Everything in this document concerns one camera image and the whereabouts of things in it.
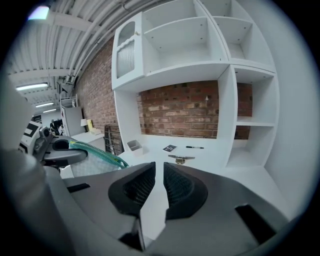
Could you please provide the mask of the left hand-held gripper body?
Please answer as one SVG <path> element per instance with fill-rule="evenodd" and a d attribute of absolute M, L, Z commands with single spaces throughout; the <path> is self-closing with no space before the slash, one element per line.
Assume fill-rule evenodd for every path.
<path fill-rule="evenodd" d="M 30 121 L 24 131 L 18 150 L 24 154 L 32 155 L 38 161 L 42 161 L 53 137 L 54 135 L 48 127 Z"/>

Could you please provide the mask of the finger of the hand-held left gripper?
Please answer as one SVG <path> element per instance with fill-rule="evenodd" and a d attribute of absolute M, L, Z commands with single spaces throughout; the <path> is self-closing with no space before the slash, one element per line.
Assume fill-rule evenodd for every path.
<path fill-rule="evenodd" d="M 54 150 L 44 154 L 47 166 L 68 166 L 86 159 L 88 152 L 82 149 Z"/>
<path fill-rule="evenodd" d="M 78 140 L 68 136 L 54 136 L 51 140 L 51 149 L 53 151 L 69 151 L 69 150 L 84 150 Z"/>

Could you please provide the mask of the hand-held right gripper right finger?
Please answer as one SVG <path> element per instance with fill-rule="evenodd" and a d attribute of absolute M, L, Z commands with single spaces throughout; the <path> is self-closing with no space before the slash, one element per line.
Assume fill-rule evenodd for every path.
<path fill-rule="evenodd" d="M 288 223 L 231 178 L 166 162 L 163 183 L 169 202 L 163 248 L 255 248 Z"/>

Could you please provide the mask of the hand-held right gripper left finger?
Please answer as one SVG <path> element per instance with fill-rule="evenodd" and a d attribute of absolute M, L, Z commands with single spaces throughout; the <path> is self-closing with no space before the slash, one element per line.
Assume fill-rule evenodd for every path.
<path fill-rule="evenodd" d="M 155 162 L 95 175 L 65 178 L 71 196 L 84 214 L 113 238 L 143 239 L 141 209 L 156 180 Z"/>

